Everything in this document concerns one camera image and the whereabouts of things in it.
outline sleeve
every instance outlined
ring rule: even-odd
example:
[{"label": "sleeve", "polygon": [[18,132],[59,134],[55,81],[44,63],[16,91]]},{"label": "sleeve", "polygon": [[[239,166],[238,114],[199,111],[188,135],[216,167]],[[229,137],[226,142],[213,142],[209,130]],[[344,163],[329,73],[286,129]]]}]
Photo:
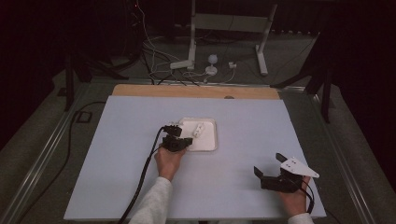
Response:
[{"label": "sleeve", "polygon": [[314,221],[308,213],[303,213],[289,218],[288,224],[314,224]]},{"label": "sleeve", "polygon": [[157,177],[155,184],[143,197],[137,212],[131,218],[129,224],[165,223],[171,196],[171,182],[166,178]]}]

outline hand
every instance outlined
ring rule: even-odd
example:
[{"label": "hand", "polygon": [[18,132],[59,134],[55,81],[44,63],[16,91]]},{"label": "hand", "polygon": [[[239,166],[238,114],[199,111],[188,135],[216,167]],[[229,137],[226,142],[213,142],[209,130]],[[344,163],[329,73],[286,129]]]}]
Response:
[{"label": "hand", "polygon": [[[309,176],[304,176],[303,181],[308,184]],[[302,188],[306,191],[307,185],[303,182]],[[291,217],[306,213],[306,195],[300,189],[294,193],[278,192],[280,199],[285,205],[286,211]]]},{"label": "hand", "polygon": [[160,147],[154,158],[157,162],[158,174],[161,177],[172,181],[180,165],[181,157],[186,153],[186,149],[178,152],[171,152],[164,147]]}]

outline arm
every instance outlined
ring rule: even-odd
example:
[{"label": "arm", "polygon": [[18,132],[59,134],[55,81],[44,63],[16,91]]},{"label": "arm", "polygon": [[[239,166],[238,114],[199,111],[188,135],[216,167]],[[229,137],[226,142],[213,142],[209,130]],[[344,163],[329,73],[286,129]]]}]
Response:
[{"label": "arm", "polygon": [[[310,177],[304,176],[303,181],[309,182]],[[303,183],[303,189],[306,190],[307,185]],[[290,215],[289,224],[313,224],[312,217],[306,213],[306,195],[297,190],[294,193],[278,192],[280,199],[285,204],[286,211]]]},{"label": "arm", "polygon": [[182,156],[186,150],[170,152],[160,147],[154,158],[157,162],[159,177],[148,193],[143,197],[141,204],[130,224],[158,224],[165,223],[168,205],[172,196],[171,181],[177,172]]}]

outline white tabletop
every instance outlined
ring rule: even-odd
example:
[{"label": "white tabletop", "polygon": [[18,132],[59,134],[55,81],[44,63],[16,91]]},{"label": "white tabletop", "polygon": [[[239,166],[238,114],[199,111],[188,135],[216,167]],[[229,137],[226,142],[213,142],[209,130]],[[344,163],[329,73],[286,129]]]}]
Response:
[{"label": "white tabletop", "polygon": [[[261,189],[253,173],[257,166],[265,175],[278,176],[277,152],[306,164],[282,100],[110,96],[64,218],[120,218],[133,198],[156,133],[183,118],[214,119],[219,147],[213,152],[187,152],[183,157],[172,182],[169,219],[286,215],[276,193]],[[152,160],[129,217],[157,176]],[[325,217],[312,180],[310,186],[316,200],[312,217]]]}]

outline wooden edge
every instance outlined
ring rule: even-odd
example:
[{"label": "wooden edge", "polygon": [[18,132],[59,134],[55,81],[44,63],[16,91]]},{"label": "wooden edge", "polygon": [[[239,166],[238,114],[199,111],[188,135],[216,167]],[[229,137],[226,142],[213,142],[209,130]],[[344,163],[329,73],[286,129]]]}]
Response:
[{"label": "wooden edge", "polygon": [[267,100],[279,99],[279,94],[276,89],[266,87],[198,87],[119,84],[114,88],[112,95]]}]

